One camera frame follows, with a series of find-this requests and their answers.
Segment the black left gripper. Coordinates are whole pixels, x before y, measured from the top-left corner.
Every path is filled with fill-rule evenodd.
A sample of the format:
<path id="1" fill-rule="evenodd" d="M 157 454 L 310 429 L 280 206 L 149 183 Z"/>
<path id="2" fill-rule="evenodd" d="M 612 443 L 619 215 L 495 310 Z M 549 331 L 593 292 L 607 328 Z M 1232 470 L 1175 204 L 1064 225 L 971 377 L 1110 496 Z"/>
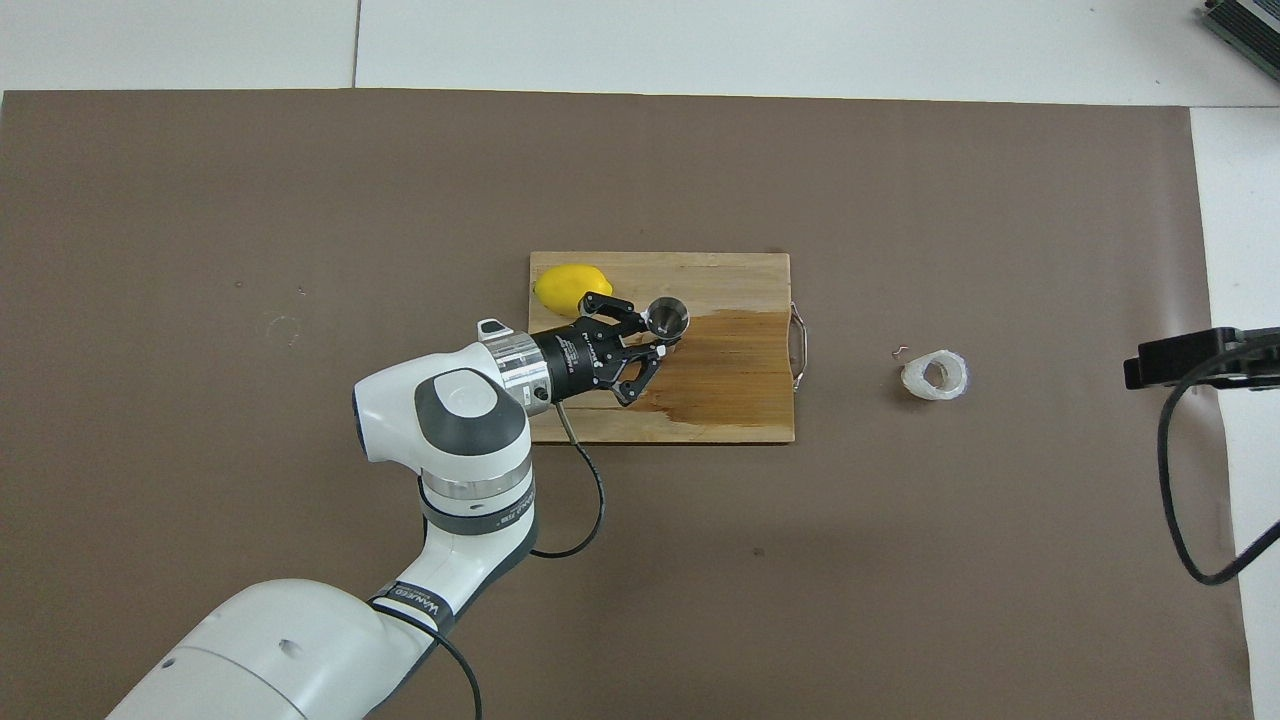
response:
<path id="1" fill-rule="evenodd" d="M 549 378 L 549 400 L 564 401 L 608 389 L 621 407 L 637 401 L 668 354 L 663 343 L 626 346 L 649 333 L 635 304 L 607 293 L 585 293 L 579 322 L 531 333 Z"/>

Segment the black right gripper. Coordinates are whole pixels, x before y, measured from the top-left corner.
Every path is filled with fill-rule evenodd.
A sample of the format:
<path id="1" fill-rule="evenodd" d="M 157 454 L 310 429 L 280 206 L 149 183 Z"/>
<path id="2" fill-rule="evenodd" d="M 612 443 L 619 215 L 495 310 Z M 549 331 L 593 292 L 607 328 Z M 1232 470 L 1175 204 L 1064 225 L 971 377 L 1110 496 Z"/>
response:
<path id="1" fill-rule="evenodd" d="M 1208 359 L 1249 341 L 1262 340 L 1262 356 L 1233 359 L 1198 380 L 1216 389 L 1262 389 L 1279 386 L 1279 333 L 1263 338 L 1263 331 L 1215 327 L 1138 345 L 1137 355 L 1123 364 L 1128 389 L 1172 387 Z"/>

